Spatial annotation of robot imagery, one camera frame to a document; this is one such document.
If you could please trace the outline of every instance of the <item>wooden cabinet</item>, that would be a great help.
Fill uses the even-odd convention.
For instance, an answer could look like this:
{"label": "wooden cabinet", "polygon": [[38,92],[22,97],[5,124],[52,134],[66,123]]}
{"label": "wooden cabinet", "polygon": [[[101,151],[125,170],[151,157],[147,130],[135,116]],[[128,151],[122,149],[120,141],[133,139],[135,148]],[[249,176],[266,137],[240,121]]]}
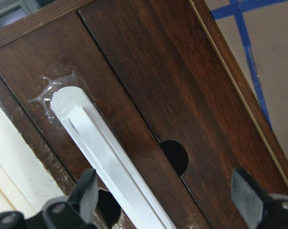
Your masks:
{"label": "wooden cabinet", "polygon": [[[177,228],[247,228],[230,200],[234,167],[246,168],[269,192],[288,195],[286,159],[232,83],[232,67],[219,57],[225,47],[215,51],[206,34],[193,8],[203,2],[197,8],[186,0],[84,5],[0,46],[0,103],[65,192],[90,165],[41,105],[29,102],[48,84],[41,75],[59,77],[57,62],[84,80]],[[160,148],[167,140],[186,149],[181,177]]]}

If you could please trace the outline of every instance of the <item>white handle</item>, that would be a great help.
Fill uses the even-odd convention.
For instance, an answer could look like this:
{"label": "white handle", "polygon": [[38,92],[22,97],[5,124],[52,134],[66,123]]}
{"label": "white handle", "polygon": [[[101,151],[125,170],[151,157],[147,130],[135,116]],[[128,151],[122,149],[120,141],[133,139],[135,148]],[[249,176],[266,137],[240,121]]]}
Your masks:
{"label": "white handle", "polygon": [[85,92],[56,92],[51,109],[138,229],[175,229]]}

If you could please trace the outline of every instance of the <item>blue tape strip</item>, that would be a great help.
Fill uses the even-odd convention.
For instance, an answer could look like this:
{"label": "blue tape strip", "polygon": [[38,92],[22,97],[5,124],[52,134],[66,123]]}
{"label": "blue tape strip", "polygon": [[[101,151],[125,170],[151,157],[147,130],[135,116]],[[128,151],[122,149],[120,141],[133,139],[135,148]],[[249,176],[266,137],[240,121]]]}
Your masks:
{"label": "blue tape strip", "polygon": [[285,1],[288,1],[288,0],[242,0],[242,1],[230,0],[230,5],[211,11],[215,20],[228,17],[228,16],[234,16],[237,27],[238,27],[238,31],[240,33],[240,37],[243,43],[245,56],[246,56],[249,70],[251,73],[251,79],[254,85],[254,89],[257,94],[258,102],[270,126],[271,126],[271,122],[270,122],[263,90],[262,90],[262,87],[258,78],[255,62],[252,56],[251,41],[250,41],[248,31],[245,25],[243,12],[255,10],[257,8],[261,8],[264,6],[277,4],[277,3],[285,2]]}

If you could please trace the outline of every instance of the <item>dark brown wooden drawer front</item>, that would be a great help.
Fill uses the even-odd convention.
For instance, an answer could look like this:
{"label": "dark brown wooden drawer front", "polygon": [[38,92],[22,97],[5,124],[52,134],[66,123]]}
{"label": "dark brown wooden drawer front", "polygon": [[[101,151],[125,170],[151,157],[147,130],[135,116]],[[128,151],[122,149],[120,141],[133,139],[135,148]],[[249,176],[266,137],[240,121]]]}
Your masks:
{"label": "dark brown wooden drawer front", "polygon": [[213,228],[247,228],[230,200],[234,167],[288,194],[188,1],[99,0],[80,14],[156,139],[186,148],[182,179]]}
{"label": "dark brown wooden drawer front", "polygon": [[79,71],[105,120],[177,228],[210,228],[76,13],[0,49],[0,76],[69,172],[78,178],[90,165],[66,131],[50,124],[40,105],[29,102],[47,85],[39,76],[62,56]]}

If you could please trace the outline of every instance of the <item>white plastic strip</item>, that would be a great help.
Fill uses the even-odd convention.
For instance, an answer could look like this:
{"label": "white plastic strip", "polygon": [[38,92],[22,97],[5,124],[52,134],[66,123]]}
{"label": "white plastic strip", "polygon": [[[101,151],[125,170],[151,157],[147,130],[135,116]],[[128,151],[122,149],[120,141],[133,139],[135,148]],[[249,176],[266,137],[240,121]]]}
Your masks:
{"label": "white plastic strip", "polygon": [[51,109],[136,228],[176,228],[81,88],[60,89]]}

